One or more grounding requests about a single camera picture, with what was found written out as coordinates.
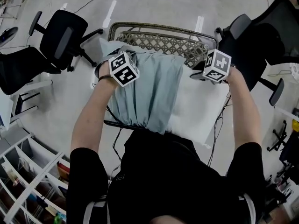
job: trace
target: white cloth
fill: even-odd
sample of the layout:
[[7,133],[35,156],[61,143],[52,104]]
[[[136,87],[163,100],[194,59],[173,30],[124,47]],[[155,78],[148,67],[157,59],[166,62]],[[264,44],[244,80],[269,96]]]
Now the white cloth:
[[224,106],[228,84],[212,84],[189,78],[193,71],[183,67],[177,99],[166,131],[193,142],[205,144]]

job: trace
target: white floor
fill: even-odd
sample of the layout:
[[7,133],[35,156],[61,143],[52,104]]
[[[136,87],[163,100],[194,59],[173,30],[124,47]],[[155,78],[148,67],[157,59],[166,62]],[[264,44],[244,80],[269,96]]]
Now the white floor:
[[[18,26],[19,32],[6,47],[24,46],[28,38],[28,31],[31,22],[38,11],[43,14],[39,20],[44,25],[64,3],[67,3],[67,10],[77,11],[89,0],[27,0],[21,8],[18,20],[5,19],[0,28],[2,32],[6,28]],[[77,14],[83,17],[89,24],[87,33],[101,28],[113,0],[94,0]],[[246,13],[250,18],[256,18],[274,0],[116,0],[115,9],[111,15],[110,24],[117,21],[136,21],[164,24],[174,27],[194,30],[198,16],[204,17],[202,33],[214,35],[216,27],[228,26],[237,16]],[[108,29],[102,37],[107,38]],[[35,32],[28,43],[39,47],[42,35]],[[94,60],[99,60],[98,38],[95,37],[84,46],[86,52]],[[11,53],[22,48],[3,49],[2,53]],[[24,127],[33,132],[36,137],[57,151],[64,151],[69,155],[71,133],[78,115],[91,95],[90,80],[93,69],[83,58],[76,58],[74,72],[62,72],[61,75],[48,77],[42,74],[39,79],[51,78],[54,84],[51,87],[43,88],[41,95],[35,99],[39,110],[21,119]],[[267,67],[264,78],[278,82],[281,76],[269,77],[268,74],[278,73],[285,70],[285,66]],[[290,76],[284,76],[287,80],[295,83]],[[299,97],[299,90],[296,84],[287,84],[283,98],[279,105],[292,111],[292,108]],[[275,141],[272,129],[279,129],[284,119],[290,124],[291,120],[275,113],[269,105],[271,91],[262,84],[252,91],[252,95],[259,108],[262,119],[263,136],[263,161],[264,173],[268,177],[275,174],[281,168],[278,160],[279,152],[266,151]],[[234,154],[234,139],[232,132],[232,107],[224,111],[224,124],[217,140],[212,167],[221,175],[225,175]],[[112,143],[118,133],[118,128],[104,126],[103,136],[100,144],[100,157],[107,172],[111,172],[118,164],[118,158],[112,149]],[[117,141],[116,148],[122,155],[124,142],[130,136],[131,131],[123,130]],[[212,145],[214,134],[211,131],[207,144]],[[207,163],[211,150],[204,146],[196,146],[201,159]]]

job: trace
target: bracelet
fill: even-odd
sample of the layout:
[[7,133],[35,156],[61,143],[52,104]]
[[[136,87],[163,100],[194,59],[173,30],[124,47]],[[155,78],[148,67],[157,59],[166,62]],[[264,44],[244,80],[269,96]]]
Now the bracelet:
[[105,79],[105,78],[112,78],[111,75],[105,75],[99,78],[98,82],[100,82],[100,80]]

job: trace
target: chair caster wheel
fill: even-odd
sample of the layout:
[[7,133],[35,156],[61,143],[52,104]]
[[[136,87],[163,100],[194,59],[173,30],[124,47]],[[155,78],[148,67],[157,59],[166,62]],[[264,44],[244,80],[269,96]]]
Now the chair caster wheel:
[[72,71],[74,71],[74,67],[73,67],[73,66],[70,66],[70,67],[68,67],[68,68],[66,69],[66,71],[67,71],[67,72],[72,72]]
[[221,30],[221,28],[216,28],[215,31],[220,34],[222,30]]

